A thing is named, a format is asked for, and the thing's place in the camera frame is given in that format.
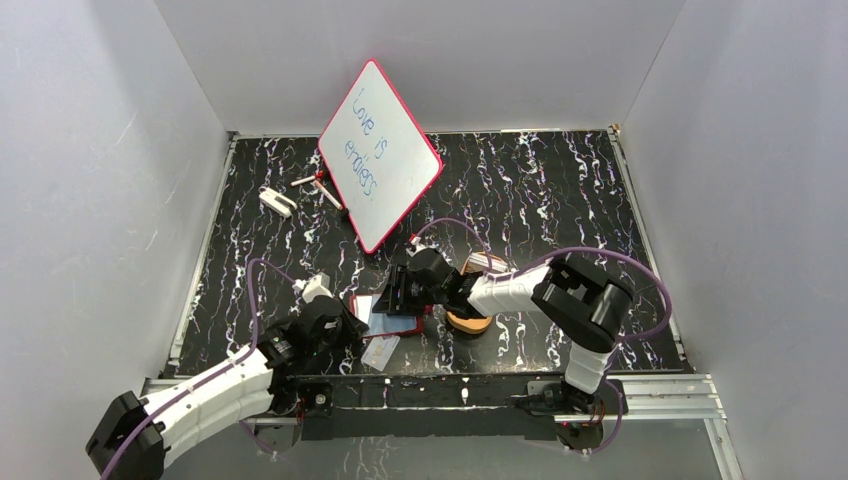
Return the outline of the red leather card holder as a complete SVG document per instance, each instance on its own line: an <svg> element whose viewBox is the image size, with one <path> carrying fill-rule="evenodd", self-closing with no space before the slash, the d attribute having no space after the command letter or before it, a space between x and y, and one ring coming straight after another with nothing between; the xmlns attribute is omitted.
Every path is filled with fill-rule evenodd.
<svg viewBox="0 0 848 480"><path fill-rule="evenodd" d="M373 313L379 296L377 294L353 295L350 309L353 315L367 326L363 338L405 336L420 333L423 328L421 317Z"/></svg>

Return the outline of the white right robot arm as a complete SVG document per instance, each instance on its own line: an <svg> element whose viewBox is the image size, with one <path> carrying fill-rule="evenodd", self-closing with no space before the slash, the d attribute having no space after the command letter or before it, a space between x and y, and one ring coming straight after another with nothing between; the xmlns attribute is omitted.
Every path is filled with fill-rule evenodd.
<svg viewBox="0 0 848 480"><path fill-rule="evenodd" d="M435 305L465 319L542 314L572 346L560 385L528 394L525 404L535 412L590 414L603 399L600 384L632 302L628 285L576 253L522 272L461 272L426 248L391 269L368 314L420 317Z"/></svg>

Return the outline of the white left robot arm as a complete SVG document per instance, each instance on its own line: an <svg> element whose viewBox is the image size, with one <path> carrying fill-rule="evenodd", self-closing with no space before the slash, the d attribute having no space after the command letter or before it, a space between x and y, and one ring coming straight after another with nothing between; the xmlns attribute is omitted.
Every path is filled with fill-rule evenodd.
<svg viewBox="0 0 848 480"><path fill-rule="evenodd" d="M303 415L329 387L303 383L368 332L338 298L319 295L233 357L152 394L109 405L85 451L103 479L158 479L179 456L255 415Z"/></svg>

